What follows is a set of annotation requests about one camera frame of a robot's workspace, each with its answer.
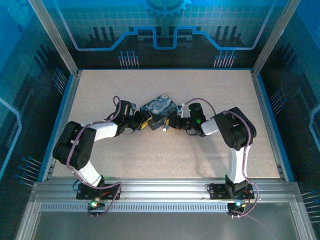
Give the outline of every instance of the green led light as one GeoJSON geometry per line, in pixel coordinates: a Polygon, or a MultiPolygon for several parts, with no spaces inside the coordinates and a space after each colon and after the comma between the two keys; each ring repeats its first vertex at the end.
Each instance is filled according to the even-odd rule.
{"type": "Polygon", "coordinates": [[[97,201],[92,201],[91,202],[91,207],[95,208],[96,206],[98,206],[98,202],[97,201]]]}

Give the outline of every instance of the gear graphic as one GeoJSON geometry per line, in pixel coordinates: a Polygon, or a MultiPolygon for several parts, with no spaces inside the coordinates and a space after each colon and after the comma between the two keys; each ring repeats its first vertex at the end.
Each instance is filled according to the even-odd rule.
{"type": "Polygon", "coordinates": [[[29,17],[29,6],[27,0],[0,0],[0,7],[6,7],[11,17],[20,25],[27,22],[29,17]]]}
{"type": "Polygon", "coordinates": [[[186,5],[191,4],[191,0],[144,0],[144,10],[157,17],[173,17],[174,14],[180,14],[186,9],[186,5]]]}

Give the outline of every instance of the glass panel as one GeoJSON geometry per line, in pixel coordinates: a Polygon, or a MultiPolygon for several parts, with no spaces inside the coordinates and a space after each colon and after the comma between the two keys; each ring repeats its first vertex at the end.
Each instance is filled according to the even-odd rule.
{"type": "Polygon", "coordinates": [[[70,73],[28,1],[0,6],[0,238],[11,240],[70,73]]]}
{"type": "MultiPolygon", "coordinates": [[[[318,1],[300,2],[261,71],[293,176],[300,182],[302,193],[318,191],[320,185],[319,9],[318,1]]],[[[319,205],[313,199],[316,198],[307,201],[312,202],[308,207],[319,205]]],[[[319,208],[313,209],[310,216],[318,216],[319,208]]],[[[319,234],[319,223],[314,224],[319,234]]]]}
{"type": "Polygon", "coordinates": [[[251,68],[285,0],[45,0],[81,69],[251,68]]]}

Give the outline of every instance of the beige work surface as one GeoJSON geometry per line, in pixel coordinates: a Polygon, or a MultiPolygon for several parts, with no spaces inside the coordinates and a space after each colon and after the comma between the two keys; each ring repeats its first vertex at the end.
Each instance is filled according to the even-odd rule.
{"type": "MultiPolygon", "coordinates": [[[[115,95],[139,108],[163,93],[176,104],[204,98],[217,113],[239,107],[257,132],[248,155],[248,176],[279,177],[249,70],[84,70],[69,121],[87,124],[105,119],[115,111],[115,95]]],[[[205,102],[201,105],[206,118],[212,117],[212,109],[205,102]]],[[[183,112],[189,116],[188,109],[183,112]]],[[[95,142],[90,160],[109,177],[224,177],[229,149],[219,132],[199,137],[173,128],[152,131],[147,126],[131,135],[95,142]]],[[[56,161],[53,176],[72,173],[56,161]]]]}

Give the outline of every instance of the metal pin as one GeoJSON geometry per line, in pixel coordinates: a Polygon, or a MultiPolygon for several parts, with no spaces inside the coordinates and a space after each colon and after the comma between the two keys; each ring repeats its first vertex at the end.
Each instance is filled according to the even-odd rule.
{"type": "Polygon", "coordinates": [[[128,62],[127,62],[127,56],[124,56],[124,61],[125,61],[125,66],[126,66],[126,69],[128,69],[128,62]]]}
{"type": "Polygon", "coordinates": [[[280,93],[281,90],[282,90],[282,88],[276,90],[276,91],[274,92],[274,94],[270,97],[269,101],[271,101],[273,98],[275,98],[275,97],[280,93]]]}
{"type": "Polygon", "coordinates": [[[224,51],[220,50],[220,54],[219,54],[219,57],[218,57],[218,62],[217,62],[217,64],[219,64],[220,57],[221,57],[221,54],[222,54],[223,52],[224,52],[224,51]]]}
{"type": "Polygon", "coordinates": [[[63,92],[65,91],[65,89],[66,89],[65,85],[62,83],[61,79],[60,79],[59,77],[57,77],[57,76],[56,76],[55,83],[61,87],[61,89],[63,90],[63,92]]]}
{"type": "Polygon", "coordinates": [[[25,162],[27,162],[27,163],[30,163],[30,164],[36,166],[37,168],[40,168],[40,167],[41,167],[41,166],[39,166],[38,164],[35,164],[35,163],[31,162],[31,161],[28,161],[24,156],[21,157],[21,161],[25,161],[25,162]]]}
{"type": "Polygon", "coordinates": [[[137,65],[136,65],[135,51],[131,51],[131,52],[132,52],[132,55],[133,55],[134,68],[136,69],[137,65]]]}
{"type": "Polygon", "coordinates": [[[320,210],[318,210],[318,211],[307,211],[306,213],[307,214],[313,214],[313,213],[319,213],[320,212],[320,210]]]}
{"type": "Polygon", "coordinates": [[[218,55],[216,55],[216,56],[215,56],[215,60],[214,60],[214,64],[213,64],[213,68],[215,68],[215,67],[216,67],[216,63],[217,63],[217,59],[218,59],[218,57],[219,57],[218,55]]]}
{"type": "Polygon", "coordinates": [[[221,64],[222,64],[224,58],[225,58],[225,55],[222,55],[222,56],[221,56],[221,61],[220,61],[220,64],[219,64],[219,68],[221,67],[221,64]]]}
{"type": "Polygon", "coordinates": [[[30,177],[30,178],[33,178],[33,179],[37,180],[37,178],[35,176],[31,176],[30,174],[27,174],[25,171],[22,172],[22,176],[30,177]]]}
{"type": "Polygon", "coordinates": [[[232,61],[231,61],[231,64],[230,64],[229,68],[231,68],[232,65],[234,64],[235,58],[236,58],[236,56],[234,55],[234,56],[232,57],[232,61]]]}
{"type": "Polygon", "coordinates": [[[67,86],[67,84],[66,84],[65,81],[62,79],[61,75],[60,75],[60,74],[58,75],[58,73],[57,73],[56,71],[55,71],[53,74],[56,76],[57,79],[59,79],[59,82],[60,82],[60,83],[63,85],[63,87],[65,88],[65,87],[67,86]]]}
{"type": "Polygon", "coordinates": [[[33,160],[33,161],[35,161],[36,163],[38,163],[38,164],[42,165],[42,163],[41,163],[41,162],[39,162],[39,161],[35,160],[35,159],[34,159],[34,158],[32,158],[31,156],[28,156],[28,160],[33,160]]]}
{"type": "Polygon", "coordinates": [[[281,108],[286,101],[287,100],[285,99],[284,101],[279,102],[279,104],[273,108],[273,112],[276,112],[279,108],[281,108]]]}
{"type": "Polygon", "coordinates": [[[30,169],[32,169],[32,170],[35,170],[35,171],[37,171],[37,172],[40,172],[38,169],[35,169],[34,167],[30,166],[28,163],[25,164],[25,167],[26,167],[26,168],[30,168],[30,169]]]}
{"type": "Polygon", "coordinates": [[[130,61],[131,61],[132,69],[135,69],[135,68],[134,68],[134,62],[133,62],[133,60],[132,60],[133,57],[130,56],[129,58],[130,58],[130,61]]]}
{"type": "Polygon", "coordinates": [[[33,172],[33,171],[30,171],[29,169],[26,169],[26,168],[22,167],[22,165],[19,165],[19,166],[18,166],[18,169],[22,169],[22,170],[27,171],[28,173],[32,173],[32,174],[34,174],[34,175],[38,175],[38,173],[35,173],[35,172],[33,172]]]}
{"type": "Polygon", "coordinates": [[[123,67],[125,67],[125,60],[124,60],[124,55],[123,55],[124,52],[123,51],[119,51],[119,53],[121,54],[123,67]]]}
{"type": "Polygon", "coordinates": [[[59,70],[58,68],[56,68],[58,70],[58,73],[60,74],[60,76],[64,79],[65,83],[68,83],[68,79],[66,78],[66,76],[63,74],[62,70],[59,70]]]}
{"type": "Polygon", "coordinates": [[[138,56],[135,56],[135,59],[136,59],[136,65],[138,66],[138,69],[140,68],[139,67],[139,57],[138,56]]]}
{"type": "Polygon", "coordinates": [[[233,58],[235,52],[236,52],[235,50],[232,50],[232,51],[231,51],[231,57],[230,57],[229,62],[228,62],[228,64],[227,64],[228,66],[229,66],[230,63],[231,63],[231,59],[233,58]]]}
{"type": "Polygon", "coordinates": [[[278,92],[278,94],[272,98],[272,100],[270,100],[270,105],[272,106],[273,104],[275,104],[276,100],[278,100],[279,98],[281,98],[281,94],[279,95],[280,92],[278,92]]]}
{"type": "Polygon", "coordinates": [[[224,60],[223,60],[223,63],[222,63],[222,67],[224,67],[224,65],[225,65],[228,53],[229,53],[229,50],[225,51],[225,56],[224,56],[224,60]]]}
{"type": "Polygon", "coordinates": [[[306,200],[306,199],[312,199],[312,198],[316,198],[316,197],[319,197],[320,196],[320,194],[318,194],[318,195],[314,195],[314,196],[309,196],[309,197],[305,197],[305,198],[303,198],[303,200],[306,200]]]}
{"type": "Polygon", "coordinates": [[[125,53],[126,53],[126,57],[127,57],[127,59],[128,59],[129,68],[131,68],[131,66],[130,66],[130,59],[129,59],[129,51],[125,51],[125,53]]]}
{"type": "Polygon", "coordinates": [[[316,200],[314,200],[314,201],[308,201],[308,202],[305,202],[304,205],[306,205],[306,204],[313,204],[313,203],[319,204],[319,203],[320,203],[320,200],[319,200],[319,199],[316,199],[316,200]]]}
{"type": "Polygon", "coordinates": [[[122,63],[121,63],[121,56],[118,56],[118,59],[119,59],[119,62],[120,62],[121,69],[124,69],[124,68],[122,67],[122,63]]]}
{"type": "Polygon", "coordinates": [[[58,85],[55,83],[54,87],[59,91],[59,93],[63,96],[64,94],[61,92],[61,90],[58,88],[58,85]]]}
{"type": "Polygon", "coordinates": [[[30,187],[33,187],[33,185],[31,185],[31,184],[29,184],[29,183],[26,183],[26,182],[24,182],[24,181],[22,181],[22,180],[20,180],[20,184],[24,184],[24,185],[28,185],[28,186],[30,186],[30,187]]]}
{"type": "Polygon", "coordinates": [[[277,116],[278,113],[280,113],[284,108],[285,108],[285,106],[282,106],[282,107],[274,114],[274,116],[277,116]]]}
{"type": "Polygon", "coordinates": [[[35,181],[32,181],[32,180],[30,180],[30,179],[28,179],[28,178],[25,178],[25,177],[23,177],[23,176],[20,176],[18,173],[16,173],[14,177],[15,177],[16,179],[23,179],[23,180],[30,181],[30,182],[32,182],[32,183],[35,182],[35,181]]]}
{"type": "Polygon", "coordinates": [[[282,99],[282,97],[282,95],[279,95],[278,100],[274,100],[273,103],[271,103],[271,108],[273,108],[282,99]]]}
{"type": "Polygon", "coordinates": [[[316,190],[315,189],[312,189],[311,191],[309,192],[306,192],[304,194],[301,194],[301,196],[304,196],[304,195],[307,195],[307,194],[316,194],[316,190]]]}
{"type": "Polygon", "coordinates": [[[319,208],[320,207],[320,205],[317,205],[317,206],[308,206],[308,207],[306,207],[306,209],[314,209],[314,208],[319,208]]]}
{"type": "Polygon", "coordinates": [[[52,77],[52,80],[55,82],[54,86],[56,86],[63,93],[64,92],[64,88],[61,86],[61,84],[54,77],[52,77]]]}
{"type": "Polygon", "coordinates": [[[226,56],[226,58],[227,58],[227,60],[225,61],[224,68],[226,68],[226,67],[227,67],[227,63],[228,63],[228,61],[229,61],[230,55],[226,56]]]}

